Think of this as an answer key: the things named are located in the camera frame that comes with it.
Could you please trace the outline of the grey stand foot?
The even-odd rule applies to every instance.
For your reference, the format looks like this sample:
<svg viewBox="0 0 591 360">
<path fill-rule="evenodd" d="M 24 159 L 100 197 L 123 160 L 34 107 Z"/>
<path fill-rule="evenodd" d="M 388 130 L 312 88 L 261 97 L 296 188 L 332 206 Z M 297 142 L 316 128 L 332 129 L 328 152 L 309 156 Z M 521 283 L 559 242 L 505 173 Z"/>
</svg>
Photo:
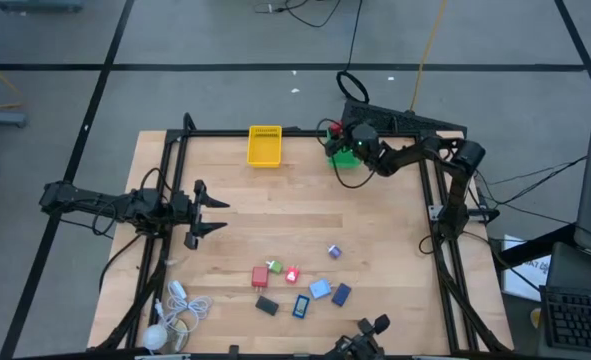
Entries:
<svg viewBox="0 0 591 360">
<path fill-rule="evenodd" d="M 27 124 L 26 115 L 21 112 L 0 111 L 0 126 L 16 126 L 24 128 Z"/>
<path fill-rule="evenodd" d="M 0 0 L 0 10 L 6 12 L 76 13 L 83 8 L 82 0 Z"/>
</svg>

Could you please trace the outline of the black keyboard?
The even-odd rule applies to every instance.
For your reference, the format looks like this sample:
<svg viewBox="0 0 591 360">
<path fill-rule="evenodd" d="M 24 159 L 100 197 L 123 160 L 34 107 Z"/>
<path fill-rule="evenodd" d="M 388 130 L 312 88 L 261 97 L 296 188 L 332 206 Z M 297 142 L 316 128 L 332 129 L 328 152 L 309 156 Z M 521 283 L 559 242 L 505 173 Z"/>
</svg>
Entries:
<svg viewBox="0 0 591 360">
<path fill-rule="evenodd" d="M 591 289 L 539 287 L 547 345 L 591 352 Z"/>
</svg>

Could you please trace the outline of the black perforated panel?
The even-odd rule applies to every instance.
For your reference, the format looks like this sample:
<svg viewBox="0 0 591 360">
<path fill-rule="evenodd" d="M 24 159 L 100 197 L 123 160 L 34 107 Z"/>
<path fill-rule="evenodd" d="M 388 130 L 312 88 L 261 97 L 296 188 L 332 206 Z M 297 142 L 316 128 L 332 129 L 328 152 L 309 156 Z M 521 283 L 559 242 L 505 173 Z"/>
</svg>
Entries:
<svg viewBox="0 0 591 360">
<path fill-rule="evenodd" d="M 456 131 L 467 135 L 465 126 L 435 120 L 416 115 L 411 111 L 396 111 L 357 101 L 347 100 L 341 115 L 344 122 L 364 121 L 377 131 L 413 132 L 413 131 Z"/>
</svg>

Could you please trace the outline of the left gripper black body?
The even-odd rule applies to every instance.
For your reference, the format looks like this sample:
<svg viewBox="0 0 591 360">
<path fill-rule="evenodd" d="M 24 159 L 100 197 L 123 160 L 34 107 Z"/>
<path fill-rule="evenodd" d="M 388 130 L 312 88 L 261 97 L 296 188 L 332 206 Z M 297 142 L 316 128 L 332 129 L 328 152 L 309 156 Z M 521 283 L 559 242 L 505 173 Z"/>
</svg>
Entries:
<svg viewBox="0 0 591 360">
<path fill-rule="evenodd" d="M 202 180 L 194 183 L 194 198 L 191 199 L 184 191 L 172 195 L 172 218 L 175 225 L 188 225 L 184 245 L 189 249 L 197 249 L 199 238 L 204 237 L 205 225 L 202 222 L 201 206 L 206 195 L 206 185 Z"/>
</svg>

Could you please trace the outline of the blue case with screen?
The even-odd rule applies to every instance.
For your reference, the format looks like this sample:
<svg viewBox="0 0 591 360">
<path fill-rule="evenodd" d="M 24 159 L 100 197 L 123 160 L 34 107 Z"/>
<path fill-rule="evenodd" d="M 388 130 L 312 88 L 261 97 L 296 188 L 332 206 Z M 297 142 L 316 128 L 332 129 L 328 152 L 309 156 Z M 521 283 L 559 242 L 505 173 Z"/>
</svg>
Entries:
<svg viewBox="0 0 591 360">
<path fill-rule="evenodd" d="M 298 295 L 295 301 L 292 315 L 299 319 L 304 319 L 308 310 L 310 299 L 304 295 Z"/>
</svg>

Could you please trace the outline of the white paper sheet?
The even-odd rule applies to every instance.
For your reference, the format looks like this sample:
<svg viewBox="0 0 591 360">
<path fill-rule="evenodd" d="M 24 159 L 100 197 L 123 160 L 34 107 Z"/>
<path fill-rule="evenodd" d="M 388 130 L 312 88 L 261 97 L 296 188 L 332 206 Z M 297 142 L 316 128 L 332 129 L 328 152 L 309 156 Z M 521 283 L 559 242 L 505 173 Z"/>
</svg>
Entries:
<svg viewBox="0 0 591 360">
<path fill-rule="evenodd" d="M 519 275 L 537 288 L 544 286 L 548 277 L 550 261 L 551 256 L 547 255 L 536 258 L 535 260 L 526 261 L 511 270 L 504 270 L 502 272 L 502 292 L 539 302 L 541 300 L 539 290 L 528 285 Z"/>
</svg>

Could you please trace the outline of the black case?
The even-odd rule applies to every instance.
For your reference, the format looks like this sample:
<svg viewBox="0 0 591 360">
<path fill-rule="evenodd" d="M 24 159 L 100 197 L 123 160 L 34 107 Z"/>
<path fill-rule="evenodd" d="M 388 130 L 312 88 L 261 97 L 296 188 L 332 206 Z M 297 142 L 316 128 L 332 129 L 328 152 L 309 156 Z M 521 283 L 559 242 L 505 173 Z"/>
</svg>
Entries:
<svg viewBox="0 0 591 360">
<path fill-rule="evenodd" d="M 259 296 L 255 303 L 255 307 L 262 312 L 275 316 L 278 312 L 279 304 L 264 296 Z"/>
</svg>

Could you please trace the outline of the green plastic basket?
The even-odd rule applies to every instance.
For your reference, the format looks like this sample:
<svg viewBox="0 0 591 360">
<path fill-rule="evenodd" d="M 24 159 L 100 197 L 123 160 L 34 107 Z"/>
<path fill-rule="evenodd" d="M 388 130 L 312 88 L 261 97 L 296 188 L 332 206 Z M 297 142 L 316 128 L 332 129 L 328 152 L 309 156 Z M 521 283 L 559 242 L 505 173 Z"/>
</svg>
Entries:
<svg viewBox="0 0 591 360">
<path fill-rule="evenodd" d="M 332 135 L 329 131 L 329 128 L 326 131 L 326 141 L 331 140 L 336 135 Z M 356 168 L 361 165 L 361 161 L 354 157 L 352 152 L 349 150 L 340 150 L 335 153 L 332 157 L 327 158 L 327 162 L 330 166 L 333 164 L 336 165 L 337 168 L 348 169 L 348 168 Z"/>
</svg>

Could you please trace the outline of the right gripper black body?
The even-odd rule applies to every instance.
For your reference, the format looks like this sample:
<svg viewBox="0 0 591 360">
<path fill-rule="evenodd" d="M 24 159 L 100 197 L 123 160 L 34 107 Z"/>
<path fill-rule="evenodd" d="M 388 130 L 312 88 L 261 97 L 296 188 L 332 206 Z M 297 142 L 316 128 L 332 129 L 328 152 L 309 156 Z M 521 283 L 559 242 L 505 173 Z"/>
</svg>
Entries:
<svg viewBox="0 0 591 360">
<path fill-rule="evenodd" d="M 339 124 L 342 126 L 342 134 L 333 137 L 331 140 L 324 143 L 324 150 L 327 157 L 332 157 L 335 153 L 340 150 L 353 151 L 357 147 L 357 139 L 353 135 L 353 131 L 357 127 L 358 123 L 355 121 L 339 122 L 335 120 L 329 120 L 330 125 Z"/>
</svg>

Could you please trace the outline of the white round bulb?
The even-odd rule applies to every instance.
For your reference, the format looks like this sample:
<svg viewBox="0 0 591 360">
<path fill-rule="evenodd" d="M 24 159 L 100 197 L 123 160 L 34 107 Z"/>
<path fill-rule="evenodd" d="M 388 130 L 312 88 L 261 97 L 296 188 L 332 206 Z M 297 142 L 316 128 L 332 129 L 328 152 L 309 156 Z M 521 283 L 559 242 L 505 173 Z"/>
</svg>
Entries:
<svg viewBox="0 0 591 360">
<path fill-rule="evenodd" d="M 149 326 L 143 334 L 143 346 L 149 351 L 162 349 L 168 342 L 168 332 L 164 325 L 155 324 Z"/>
</svg>

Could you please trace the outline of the yellow plastic basket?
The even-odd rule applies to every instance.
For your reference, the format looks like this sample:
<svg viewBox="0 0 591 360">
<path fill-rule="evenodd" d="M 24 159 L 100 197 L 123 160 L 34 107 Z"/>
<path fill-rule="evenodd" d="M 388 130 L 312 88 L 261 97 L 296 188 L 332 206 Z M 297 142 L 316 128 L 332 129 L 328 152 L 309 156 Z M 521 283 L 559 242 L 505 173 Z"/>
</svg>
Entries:
<svg viewBox="0 0 591 360">
<path fill-rule="evenodd" d="M 247 163 L 255 168 L 277 168 L 281 164 L 282 127 L 253 125 L 249 128 Z"/>
</svg>

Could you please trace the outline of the light blue charger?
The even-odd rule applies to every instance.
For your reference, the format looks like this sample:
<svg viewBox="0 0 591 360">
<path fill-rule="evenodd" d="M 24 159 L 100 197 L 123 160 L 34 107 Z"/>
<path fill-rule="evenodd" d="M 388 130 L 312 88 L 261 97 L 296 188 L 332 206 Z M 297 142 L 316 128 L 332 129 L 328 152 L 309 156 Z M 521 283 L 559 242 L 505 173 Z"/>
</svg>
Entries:
<svg viewBox="0 0 591 360">
<path fill-rule="evenodd" d="M 322 278 L 312 282 L 309 285 L 309 291 L 314 299 L 320 299 L 331 294 L 332 286 L 327 279 Z"/>
</svg>

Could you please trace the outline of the dark blue case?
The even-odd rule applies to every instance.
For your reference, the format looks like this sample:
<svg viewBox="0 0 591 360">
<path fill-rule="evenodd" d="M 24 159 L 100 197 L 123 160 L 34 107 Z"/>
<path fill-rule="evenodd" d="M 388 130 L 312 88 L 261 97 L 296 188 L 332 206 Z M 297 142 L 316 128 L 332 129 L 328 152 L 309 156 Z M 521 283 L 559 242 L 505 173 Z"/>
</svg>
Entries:
<svg viewBox="0 0 591 360">
<path fill-rule="evenodd" d="M 350 293 L 351 288 L 344 283 L 340 283 L 333 297 L 331 298 L 331 302 L 339 307 L 342 307 L 348 299 Z"/>
</svg>

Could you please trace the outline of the black stand bar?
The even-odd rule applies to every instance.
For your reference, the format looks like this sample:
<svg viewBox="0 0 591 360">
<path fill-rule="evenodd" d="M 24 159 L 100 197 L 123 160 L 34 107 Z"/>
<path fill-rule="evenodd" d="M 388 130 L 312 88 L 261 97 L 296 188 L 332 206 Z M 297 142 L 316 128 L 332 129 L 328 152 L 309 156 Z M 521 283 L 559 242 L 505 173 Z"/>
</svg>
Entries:
<svg viewBox="0 0 591 360">
<path fill-rule="evenodd" d="M 575 232 L 576 225 L 571 223 L 535 239 L 527 240 L 521 245 L 503 250 L 494 256 L 495 267 L 498 271 L 504 271 L 527 261 L 550 255 L 556 243 L 575 247 Z"/>
</svg>

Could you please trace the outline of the grey flat device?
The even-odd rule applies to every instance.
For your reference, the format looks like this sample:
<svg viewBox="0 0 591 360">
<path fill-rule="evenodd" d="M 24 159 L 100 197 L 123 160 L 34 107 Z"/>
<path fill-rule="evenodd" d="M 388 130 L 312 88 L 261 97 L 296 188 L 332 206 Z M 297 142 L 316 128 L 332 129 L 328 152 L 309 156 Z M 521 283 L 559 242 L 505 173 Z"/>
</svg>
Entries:
<svg viewBox="0 0 591 360">
<path fill-rule="evenodd" d="M 591 290 L 591 255 L 564 243 L 553 246 L 547 286 Z"/>
</svg>

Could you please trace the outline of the transparent round disc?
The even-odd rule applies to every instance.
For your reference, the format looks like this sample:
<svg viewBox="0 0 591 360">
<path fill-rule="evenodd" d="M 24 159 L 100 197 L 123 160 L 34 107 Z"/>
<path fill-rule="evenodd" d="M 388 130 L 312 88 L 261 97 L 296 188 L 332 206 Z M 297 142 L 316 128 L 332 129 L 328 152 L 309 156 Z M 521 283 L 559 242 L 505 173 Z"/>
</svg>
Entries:
<svg viewBox="0 0 591 360">
<path fill-rule="evenodd" d="M 189 340 L 189 328 L 185 321 L 177 319 L 168 328 L 169 341 L 167 350 L 170 353 L 180 353 Z"/>
</svg>

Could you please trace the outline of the black aluminium table frame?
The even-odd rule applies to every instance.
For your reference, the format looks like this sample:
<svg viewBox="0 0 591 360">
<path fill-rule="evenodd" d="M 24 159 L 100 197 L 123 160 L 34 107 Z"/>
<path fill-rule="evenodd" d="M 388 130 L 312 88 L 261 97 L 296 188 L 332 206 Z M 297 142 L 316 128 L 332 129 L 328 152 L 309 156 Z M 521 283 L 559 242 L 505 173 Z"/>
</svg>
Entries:
<svg viewBox="0 0 591 360">
<path fill-rule="evenodd" d="M 243 130 L 197 130 L 187 148 L 164 131 L 143 131 L 134 149 L 128 188 L 157 181 L 153 168 L 170 161 L 168 175 L 185 191 L 196 180 L 211 197 L 230 205 L 208 209 L 207 221 L 226 222 L 200 241 L 184 245 L 176 228 L 166 276 L 181 282 L 190 297 L 208 296 L 212 308 L 191 334 L 187 350 L 219 353 L 238 346 L 244 353 L 324 353 L 357 322 L 386 314 L 390 327 L 380 338 L 397 354 L 445 354 L 467 346 L 466 328 L 439 286 L 429 255 L 427 207 L 439 201 L 444 180 L 429 162 L 407 166 L 389 178 L 365 168 L 335 174 L 312 135 L 298 132 L 282 141 L 281 164 L 259 169 L 247 163 Z M 327 250 L 337 245 L 333 259 Z M 252 269 L 267 261 L 268 286 L 251 286 Z M 298 266 L 296 284 L 287 284 L 289 266 Z M 314 299 L 312 282 L 327 279 L 330 295 Z M 344 283 L 351 293 L 342 307 L 331 302 Z M 292 315 L 298 295 L 310 299 L 304 319 Z M 271 316 L 255 307 L 259 296 L 279 304 Z"/>
</svg>

